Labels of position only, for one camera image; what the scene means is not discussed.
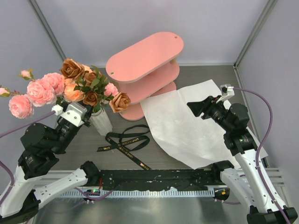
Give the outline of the small orange bud sprig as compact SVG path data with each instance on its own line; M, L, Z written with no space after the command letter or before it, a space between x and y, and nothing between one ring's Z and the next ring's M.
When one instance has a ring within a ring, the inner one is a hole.
M75 87L75 90L80 90L85 93L85 98L79 102L92 106L93 113L98 112L105 105L110 105L114 113L120 113L127 110L131 103L128 94L118 90L119 94L115 97L105 96L105 87L108 83L112 82L110 82L108 78L100 72L98 67L92 66L90 68L95 73L96 78L92 81L92 84L89 88L83 86ZM79 75L82 75L85 69L83 64L76 62L73 59L67 58L64 60L60 71L64 76L64 79L74 79L77 78Z

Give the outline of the pink double rose stem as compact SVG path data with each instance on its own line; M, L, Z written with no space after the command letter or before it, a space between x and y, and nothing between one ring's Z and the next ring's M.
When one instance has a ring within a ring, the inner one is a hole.
M109 97L115 97L119 94L117 87L113 83L108 83L105 87L104 95Z

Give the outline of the white wrapping paper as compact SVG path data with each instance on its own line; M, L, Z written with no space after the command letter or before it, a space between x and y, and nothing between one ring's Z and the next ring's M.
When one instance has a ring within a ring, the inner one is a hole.
M149 97L140 105L156 143L171 157L191 167L203 168L229 160L241 166L224 143L225 131L212 119L195 117L187 106L221 94L213 80Z

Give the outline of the big pink peony stem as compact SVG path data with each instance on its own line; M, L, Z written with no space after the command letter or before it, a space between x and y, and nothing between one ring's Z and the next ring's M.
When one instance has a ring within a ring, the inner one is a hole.
M64 76L48 73L41 79L34 79L32 70L22 70L19 77L29 80L27 96L35 107L53 104L64 92Z

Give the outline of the black ribbon gold lettering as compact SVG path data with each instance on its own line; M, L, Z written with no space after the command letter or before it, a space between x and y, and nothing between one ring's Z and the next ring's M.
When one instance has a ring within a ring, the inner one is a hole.
M127 133L127 131L134 128L144 128L146 130L139 133ZM107 152L117 149L137 166L144 170L151 170L148 165L132 154L133 151L140 150L149 144L150 138L146 135L148 133L150 133L150 128L147 125L135 125L125 129L122 133L109 132L105 136L105 140L109 145L99 147L97 152Z

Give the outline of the large pink rose stem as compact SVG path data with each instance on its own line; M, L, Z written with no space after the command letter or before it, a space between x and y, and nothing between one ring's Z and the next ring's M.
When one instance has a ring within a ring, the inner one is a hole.
M20 94L18 91L10 91L0 86L0 96L11 97L8 103L11 114L18 119L27 119L34 114L34 107L27 94Z

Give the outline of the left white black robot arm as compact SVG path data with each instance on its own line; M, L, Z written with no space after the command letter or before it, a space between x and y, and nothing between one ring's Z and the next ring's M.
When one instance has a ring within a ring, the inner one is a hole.
M53 113L59 116L55 129L34 122L21 137L21 154L11 182L0 196L0 222L20 224L34 217L40 209L64 192L80 186L95 186L100 172L91 161L86 161L68 176L36 188L39 180L58 163L57 154L66 148L80 128L90 126L92 107L83 103L55 105Z

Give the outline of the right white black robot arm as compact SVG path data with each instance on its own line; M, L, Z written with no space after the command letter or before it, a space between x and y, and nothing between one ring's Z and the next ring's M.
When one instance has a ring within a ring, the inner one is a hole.
M288 207L274 188L263 166L257 144L247 129L246 106L235 103L228 109L220 97L209 96L200 102L188 102L195 117L212 119L225 130L224 143L239 163L247 180L243 180L231 162L212 164L211 179L226 184L242 206L248 210L249 224L292 224L298 218L294 207Z

